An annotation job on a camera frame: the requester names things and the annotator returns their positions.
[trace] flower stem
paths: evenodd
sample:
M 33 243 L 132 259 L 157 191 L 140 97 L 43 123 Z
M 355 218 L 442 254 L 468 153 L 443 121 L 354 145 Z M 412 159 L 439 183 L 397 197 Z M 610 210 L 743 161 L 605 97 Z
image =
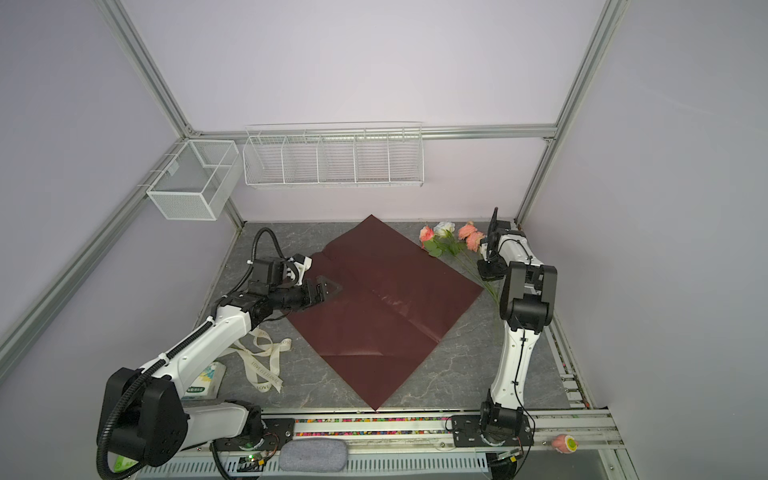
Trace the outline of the flower stem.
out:
M 464 250 L 462 250 L 462 252 L 464 253 L 464 256 L 465 256 L 465 257 L 467 257 L 467 260 L 469 260 L 469 261 L 470 261 L 470 263 L 471 263 L 471 261 L 472 261 L 472 258 L 470 258 L 470 257 L 469 257 L 469 255 L 468 255 L 468 254 L 467 254 L 467 253 L 466 253 Z M 496 305 L 498 305 L 498 294 L 497 294 L 497 293 L 495 292 L 495 290 L 493 289 L 493 286 L 491 286 L 491 284 L 490 284 L 490 283 L 488 283 L 488 282 L 486 282 L 485 280 L 483 280 L 482 278 L 480 278 L 480 276 L 479 276 L 479 275 L 475 275 L 475 272 L 474 272 L 474 270 L 473 270 L 471 267 L 468 267 L 468 266 L 466 265 L 466 263 L 464 263 L 464 262 L 463 262 L 463 261 L 462 261 L 460 258 L 458 258 L 458 255 L 456 256 L 456 259 L 458 260 L 458 262 L 459 262 L 459 263 L 460 263 L 460 264 L 461 264 L 461 265 L 462 265 L 462 266 L 463 266 L 465 269 L 467 269 L 467 271 L 469 272 L 469 274 L 470 274 L 470 275 L 472 275 L 472 277 L 473 277 L 473 278 L 475 278 L 475 280 L 477 280 L 477 281 L 478 281 L 478 282 L 479 282 L 479 283 L 480 283 L 480 284 L 483 286 L 483 288 L 485 288 L 485 289 L 488 291 L 488 293 L 490 293 L 490 294 L 491 294 L 491 298 L 492 298 L 492 299 L 493 299 L 493 301 L 496 303 Z

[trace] white wire basket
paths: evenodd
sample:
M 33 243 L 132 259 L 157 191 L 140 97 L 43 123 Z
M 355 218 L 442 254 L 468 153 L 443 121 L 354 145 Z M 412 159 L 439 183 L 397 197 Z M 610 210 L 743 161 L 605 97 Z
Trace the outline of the white wire basket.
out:
M 246 184 L 275 188 L 424 183 L 420 124 L 343 125 L 345 128 L 333 129 L 328 124 L 320 129 L 247 127 L 249 136 L 243 146 Z
M 243 174 L 232 140 L 187 140 L 147 189 L 168 220 L 216 220 Z

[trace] floor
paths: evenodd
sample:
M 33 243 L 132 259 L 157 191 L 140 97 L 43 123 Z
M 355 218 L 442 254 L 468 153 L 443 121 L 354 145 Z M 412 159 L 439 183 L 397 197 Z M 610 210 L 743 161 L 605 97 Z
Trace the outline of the floor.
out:
M 251 243 L 261 227 L 270 227 L 286 255 L 312 253 L 356 223 L 247 223 L 237 240 L 213 298 L 224 295 L 242 277 L 250 258 Z M 389 226 L 418 243 L 423 223 L 398 222 Z M 478 223 L 484 230 L 486 225 Z M 258 256 L 272 256 L 272 242 L 264 236 Z M 464 273 L 458 262 L 441 258 Z M 219 399 L 239 399 L 263 408 L 368 409 L 364 401 L 320 358 L 287 319 L 263 324 L 277 343 L 291 338 L 293 347 L 280 355 L 283 391 L 262 393 L 246 381 L 243 361 L 236 354 L 219 359 L 227 366 Z M 502 321 L 487 292 L 459 318 L 424 363 L 389 398 L 383 408 L 477 409 L 496 375 L 502 351 Z M 567 409 L 568 397 L 558 374 L 547 340 L 536 343 L 525 385 L 525 406 L 529 409 Z

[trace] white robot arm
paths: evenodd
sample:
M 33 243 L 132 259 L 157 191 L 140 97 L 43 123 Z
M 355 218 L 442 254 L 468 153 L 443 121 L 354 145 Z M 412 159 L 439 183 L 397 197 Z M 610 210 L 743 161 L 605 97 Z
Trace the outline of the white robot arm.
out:
M 481 407 L 483 436 L 494 441 L 518 437 L 525 426 L 523 388 L 534 345 L 552 320 L 558 271 L 531 252 L 525 234 L 493 212 L 481 246 L 478 271 L 484 280 L 504 278 L 499 314 L 506 322 L 502 359 L 488 399 Z
M 256 258 L 262 233 L 272 237 L 279 257 Z M 202 325 L 141 368 L 119 369 L 109 378 L 97 438 L 96 468 L 102 478 L 127 478 L 144 465 L 163 465 L 180 449 L 209 440 L 243 436 L 254 445 L 261 441 L 264 431 L 258 407 L 224 402 L 184 408 L 181 397 L 227 347 L 276 310 L 304 310 L 341 288 L 321 276 L 316 282 L 305 279 L 312 260 L 300 254 L 284 257 L 268 228 L 257 233 L 248 263 L 243 279 L 216 302 Z M 247 288 L 239 291 L 246 281 Z M 115 473 L 108 466 L 108 452 L 138 463 Z

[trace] dark red paper sheet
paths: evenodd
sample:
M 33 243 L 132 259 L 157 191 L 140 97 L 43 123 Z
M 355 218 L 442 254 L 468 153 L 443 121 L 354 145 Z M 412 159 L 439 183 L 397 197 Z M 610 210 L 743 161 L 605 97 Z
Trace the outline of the dark red paper sheet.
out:
M 323 275 L 343 291 L 288 318 L 373 409 L 421 365 L 482 291 L 373 215 L 312 260 L 311 276 Z

